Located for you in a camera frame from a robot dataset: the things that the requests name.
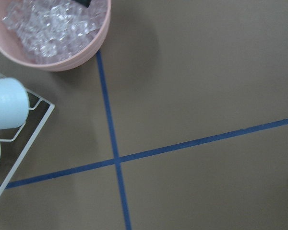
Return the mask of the pink bowl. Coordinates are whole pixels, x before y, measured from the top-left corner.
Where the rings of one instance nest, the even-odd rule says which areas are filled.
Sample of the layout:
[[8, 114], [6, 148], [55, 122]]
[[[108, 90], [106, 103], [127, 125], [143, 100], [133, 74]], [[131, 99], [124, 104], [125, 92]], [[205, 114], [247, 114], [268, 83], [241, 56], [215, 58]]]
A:
[[28, 59], [24, 54], [21, 42], [19, 41], [17, 36], [9, 32], [2, 22], [2, 18], [4, 17], [5, 14], [5, 9], [10, 2], [11, 2], [10, 0], [0, 0], [0, 52], [7, 59], [21, 66], [54, 72], [76, 68], [87, 62], [98, 52], [108, 34], [111, 19], [111, 4], [112, 4], [112, 1], [110, 0], [106, 1], [107, 11], [101, 28], [99, 29], [96, 37], [86, 47], [84, 47], [80, 52], [78, 52], [74, 56], [65, 59], [61, 62], [42, 64], [42, 65], [35, 64], [30, 59]]

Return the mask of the clear ice cubes pile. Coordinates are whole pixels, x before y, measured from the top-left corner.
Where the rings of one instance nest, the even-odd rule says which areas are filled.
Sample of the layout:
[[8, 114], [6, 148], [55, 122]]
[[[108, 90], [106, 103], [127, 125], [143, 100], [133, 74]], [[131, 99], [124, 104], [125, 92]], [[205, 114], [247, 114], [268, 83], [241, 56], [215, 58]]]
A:
[[2, 21], [21, 42], [25, 56], [36, 64], [66, 60], [83, 50], [101, 29], [108, 3], [91, 0], [12, 1]]

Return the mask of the light blue cup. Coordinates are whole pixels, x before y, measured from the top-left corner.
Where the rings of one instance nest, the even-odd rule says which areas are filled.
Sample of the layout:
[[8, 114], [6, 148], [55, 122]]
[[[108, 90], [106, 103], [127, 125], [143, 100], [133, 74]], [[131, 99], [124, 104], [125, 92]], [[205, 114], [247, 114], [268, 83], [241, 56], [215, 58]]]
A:
[[20, 127], [29, 114], [26, 88], [15, 78], [0, 79], [0, 130]]

